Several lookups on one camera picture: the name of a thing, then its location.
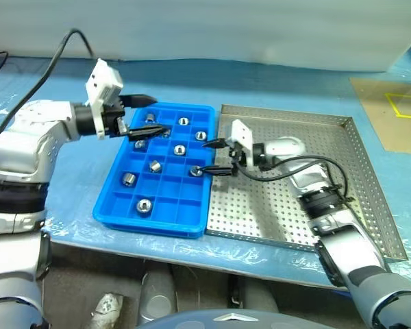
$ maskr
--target blue plastic tray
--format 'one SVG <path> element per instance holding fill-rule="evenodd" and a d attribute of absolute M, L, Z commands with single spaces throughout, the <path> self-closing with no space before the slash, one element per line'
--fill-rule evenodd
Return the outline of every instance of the blue plastic tray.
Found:
<path fill-rule="evenodd" d="M 104 225 L 136 232 L 198 238 L 207 224 L 211 177 L 192 177 L 193 165 L 213 164 L 214 152 L 195 140 L 195 133 L 204 131 L 214 137 L 214 109 L 209 106 L 157 103 L 138 109 L 131 127 L 145 124 L 147 113 L 155 115 L 156 123 L 171 129 L 168 138 L 159 136 L 147 141 L 144 149 L 135 149 L 125 138 L 93 209 L 93 217 Z M 189 125 L 179 125 L 186 117 Z M 174 146 L 184 145 L 185 156 L 176 156 Z M 149 170 L 149 163 L 162 165 L 159 173 Z M 136 175 L 133 186 L 122 184 L 125 172 Z M 136 204 L 150 199 L 152 211 L 140 214 Z"/>

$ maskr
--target floor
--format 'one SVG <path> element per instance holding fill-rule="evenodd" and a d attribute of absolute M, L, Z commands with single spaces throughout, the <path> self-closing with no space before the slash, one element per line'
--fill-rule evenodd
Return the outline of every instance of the floor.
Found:
<path fill-rule="evenodd" d="M 139 258 L 54 244 L 53 266 L 42 283 L 45 316 L 55 329 L 83 328 L 103 294 L 114 292 L 125 296 L 115 329 L 134 328 L 144 268 Z M 178 265 L 172 270 L 179 310 L 227 308 L 226 273 Z M 348 297 L 294 284 L 267 284 L 284 314 L 335 328 L 365 328 Z"/>

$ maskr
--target stainless steel tray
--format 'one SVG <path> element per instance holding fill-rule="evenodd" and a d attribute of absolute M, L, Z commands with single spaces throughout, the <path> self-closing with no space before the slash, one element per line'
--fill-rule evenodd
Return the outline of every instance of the stainless steel tray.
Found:
<path fill-rule="evenodd" d="M 257 143 L 296 136 L 306 144 L 309 154 L 337 160 L 349 176 L 349 196 L 357 200 L 351 205 L 384 257 L 408 259 L 351 117 L 223 105 L 219 137 L 224 137 L 223 128 L 235 119 L 243 120 L 253 130 Z M 228 149 L 218 150 L 214 163 L 228 165 Z M 341 182 L 333 166 L 332 171 L 335 181 Z M 258 172 L 263 177 L 275 174 Z M 313 251 L 317 240 L 287 180 L 262 183 L 243 175 L 213 178 L 207 233 L 308 251 Z"/>

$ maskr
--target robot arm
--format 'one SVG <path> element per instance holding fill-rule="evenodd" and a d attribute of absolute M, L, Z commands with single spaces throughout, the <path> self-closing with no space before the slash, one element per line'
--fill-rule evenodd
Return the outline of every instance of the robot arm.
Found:
<path fill-rule="evenodd" d="M 50 238 L 40 229 L 61 146 L 91 134 L 136 141 L 166 131 L 161 125 L 129 129 L 124 106 L 143 107 L 156 100 L 119 96 L 122 87 L 119 73 L 99 60 L 86 84 L 88 105 L 32 101 L 0 134 L 0 328 L 48 328 L 36 279 L 50 263 Z"/>
<path fill-rule="evenodd" d="M 202 170 L 220 175 L 242 171 L 252 178 L 243 167 L 279 167 L 282 174 L 277 179 L 289 177 L 310 218 L 310 228 L 319 237 L 315 249 L 331 283 L 349 289 L 369 328 L 411 328 L 411 282 L 389 271 L 348 205 L 350 199 L 340 194 L 340 186 L 332 182 L 328 166 L 323 160 L 314 161 L 324 157 L 305 156 L 304 143 L 295 137 L 258 144 L 252 141 L 251 130 L 242 121 L 233 121 L 226 138 L 205 144 L 214 148 L 230 146 L 232 167 L 210 166 Z"/>

